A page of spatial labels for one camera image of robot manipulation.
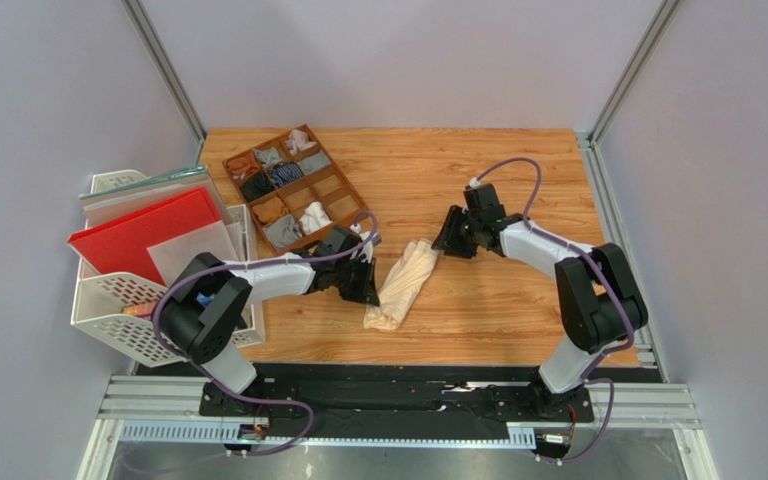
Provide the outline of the beige boxer shorts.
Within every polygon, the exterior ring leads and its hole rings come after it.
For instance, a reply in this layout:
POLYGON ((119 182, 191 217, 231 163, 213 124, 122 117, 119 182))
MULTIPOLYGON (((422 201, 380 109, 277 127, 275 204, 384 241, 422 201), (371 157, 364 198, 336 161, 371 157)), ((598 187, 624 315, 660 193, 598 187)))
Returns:
POLYGON ((379 306, 366 308, 363 327, 395 331, 405 321, 425 282, 432 275, 439 251, 427 239, 411 240, 378 290, 379 306))

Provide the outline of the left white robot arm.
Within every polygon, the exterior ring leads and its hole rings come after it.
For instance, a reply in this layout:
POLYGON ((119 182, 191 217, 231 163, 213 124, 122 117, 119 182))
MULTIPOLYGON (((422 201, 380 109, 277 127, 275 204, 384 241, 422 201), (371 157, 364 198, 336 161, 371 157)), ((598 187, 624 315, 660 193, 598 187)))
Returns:
POLYGON ((257 376, 231 339, 243 311, 266 300, 329 289, 344 301, 379 305, 374 283, 379 241, 376 230, 337 225, 323 240, 273 259, 222 261, 201 253, 154 307, 154 334, 213 384, 242 394, 257 376))

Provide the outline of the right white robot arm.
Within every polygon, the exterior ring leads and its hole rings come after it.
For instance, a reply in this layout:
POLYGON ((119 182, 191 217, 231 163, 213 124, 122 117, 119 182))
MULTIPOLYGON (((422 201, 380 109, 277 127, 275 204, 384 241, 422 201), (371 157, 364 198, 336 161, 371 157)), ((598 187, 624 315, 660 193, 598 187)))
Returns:
POLYGON ((623 249, 556 235, 524 212, 509 214, 490 184, 464 191, 450 207, 433 249, 471 259, 479 249, 522 262, 556 285, 564 335, 539 367, 535 385, 551 394, 572 391, 608 355, 629 349, 648 311, 623 249))

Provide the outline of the white underwear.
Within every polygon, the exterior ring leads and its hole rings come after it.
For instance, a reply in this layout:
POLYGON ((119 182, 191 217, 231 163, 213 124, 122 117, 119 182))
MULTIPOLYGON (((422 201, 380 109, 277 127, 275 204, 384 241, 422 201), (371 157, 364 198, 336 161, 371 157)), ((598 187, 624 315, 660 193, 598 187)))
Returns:
POLYGON ((314 201, 305 208, 304 213, 299 218, 299 223, 305 235, 312 235, 330 225, 332 220, 326 213, 323 204, 314 201))

